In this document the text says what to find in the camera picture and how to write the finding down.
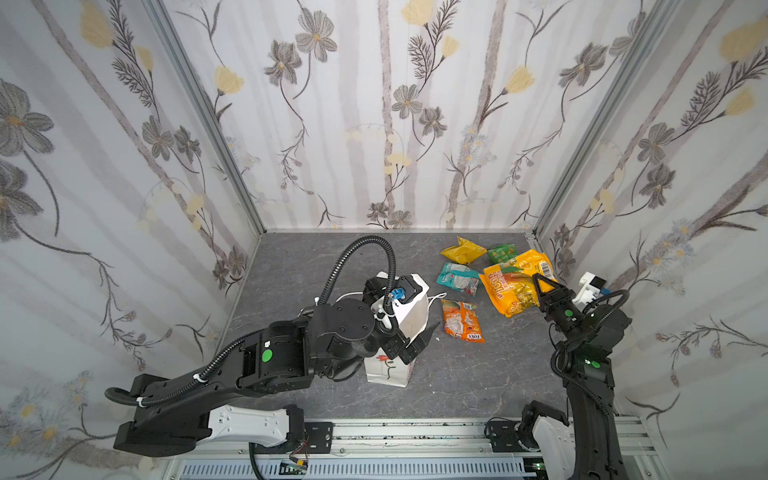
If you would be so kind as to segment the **large yellow snack packet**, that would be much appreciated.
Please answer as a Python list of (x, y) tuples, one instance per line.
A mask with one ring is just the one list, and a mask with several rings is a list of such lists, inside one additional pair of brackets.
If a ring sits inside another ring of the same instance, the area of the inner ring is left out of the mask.
[(534, 274), (555, 281), (549, 258), (531, 249), (512, 260), (486, 267), (480, 280), (496, 310), (511, 318), (539, 305)]

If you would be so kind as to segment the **white printed paper bag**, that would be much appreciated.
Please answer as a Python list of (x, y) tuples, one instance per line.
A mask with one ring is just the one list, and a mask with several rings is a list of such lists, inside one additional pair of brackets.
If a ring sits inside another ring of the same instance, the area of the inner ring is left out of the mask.
[[(429, 290), (428, 290), (428, 297), (427, 297), (428, 299), (427, 325), (429, 325), (430, 323), (437, 323), (430, 319), (432, 306), (436, 301), (442, 300), (446, 297), (444, 293), (437, 293), (435, 295), (431, 295), (429, 293)], [(344, 294), (340, 298), (346, 299), (346, 298), (355, 298), (355, 297), (358, 297), (361, 300), (370, 304), (370, 302), (365, 298), (365, 290), (362, 292)], [(386, 315), (392, 320), (393, 326), (391, 329), (399, 329), (397, 321), (394, 318), (393, 310), (391, 314), (386, 313)], [(366, 379), (370, 383), (404, 388), (409, 383), (409, 380), (411, 378), (412, 371), (415, 365), (415, 361), (416, 359), (410, 365), (405, 365), (399, 359), (389, 359), (384, 353), (384, 351), (380, 348), (380, 341), (379, 341), (379, 349), (377, 350), (376, 354), (364, 360)]]

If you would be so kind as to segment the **orange snack packet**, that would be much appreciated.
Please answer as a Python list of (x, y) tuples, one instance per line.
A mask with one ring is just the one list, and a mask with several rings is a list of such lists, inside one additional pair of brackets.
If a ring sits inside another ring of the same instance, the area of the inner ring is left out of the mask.
[(446, 334), (470, 343), (485, 342), (476, 305), (447, 299), (442, 299), (441, 305)]

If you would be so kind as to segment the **green snack packet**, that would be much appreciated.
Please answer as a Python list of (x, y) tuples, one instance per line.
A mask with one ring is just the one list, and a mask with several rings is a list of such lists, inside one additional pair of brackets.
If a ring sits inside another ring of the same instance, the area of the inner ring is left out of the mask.
[(486, 252), (492, 265), (513, 261), (517, 256), (517, 248), (514, 244), (505, 243), (491, 247)]

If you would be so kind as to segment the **teal snack packet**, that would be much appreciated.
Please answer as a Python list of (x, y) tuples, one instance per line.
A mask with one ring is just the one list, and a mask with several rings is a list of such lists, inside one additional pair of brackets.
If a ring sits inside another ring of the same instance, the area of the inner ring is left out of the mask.
[(449, 289), (474, 297), (481, 284), (480, 274), (469, 267), (445, 263), (436, 282)]

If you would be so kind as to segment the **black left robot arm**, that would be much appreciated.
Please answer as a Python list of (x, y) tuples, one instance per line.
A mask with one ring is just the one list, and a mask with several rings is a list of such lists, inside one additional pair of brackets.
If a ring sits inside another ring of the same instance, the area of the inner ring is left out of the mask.
[(176, 378), (141, 374), (129, 390), (107, 389), (109, 400), (134, 410), (113, 447), (145, 457), (189, 453), (218, 433), (232, 434), (229, 420), (217, 421), (214, 412), (239, 397), (303, 390), (315, 378), (344, 381), (378, 351), (409, 364), (434, 331), (409, 338), (391, 311), (358, 299), (317, 305), (238, 338), (197, 370)]

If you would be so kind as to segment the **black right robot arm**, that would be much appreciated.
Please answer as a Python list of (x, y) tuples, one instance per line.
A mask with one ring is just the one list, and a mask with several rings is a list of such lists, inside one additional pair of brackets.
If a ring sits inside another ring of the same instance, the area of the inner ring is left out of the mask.
[(628, 291), (608, 291), (605, 279), (592, 273), (581, 277), (577, 291), (540, 273), (521, 280), (532, 287), (546, 321), (564, 336), (554, 346), (550, 368), (571, 410), (532, 401), (517, 421), (490, 419), (485, 436), (496, 452), (539, 452), (551, 479), (627, 478), (610, 355), (631, 323), (622, 310)]

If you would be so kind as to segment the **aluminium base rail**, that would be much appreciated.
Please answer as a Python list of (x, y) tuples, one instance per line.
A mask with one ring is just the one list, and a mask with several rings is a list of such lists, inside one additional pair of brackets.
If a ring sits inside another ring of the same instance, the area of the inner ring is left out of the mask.
[[(319, 419), (332, 422), (331, 434), (322, 441), (310, 440), (296, 455), (299, 458), (415, 458), (415, 457), (494, 457), (519, 455), (531, 457), (539, 452), (526, 450), (516, 439), (491, 440), (498, 434), (486, 427), (487, 418), (437, 419)], [(621, 452), (625, 456), (653, 458), (659, 452), (637, 417), (616, 420)], [(216, 441), (197, 447), (192, 453), (174, 460), (248, 460), (248, 447), (240, 442)]]

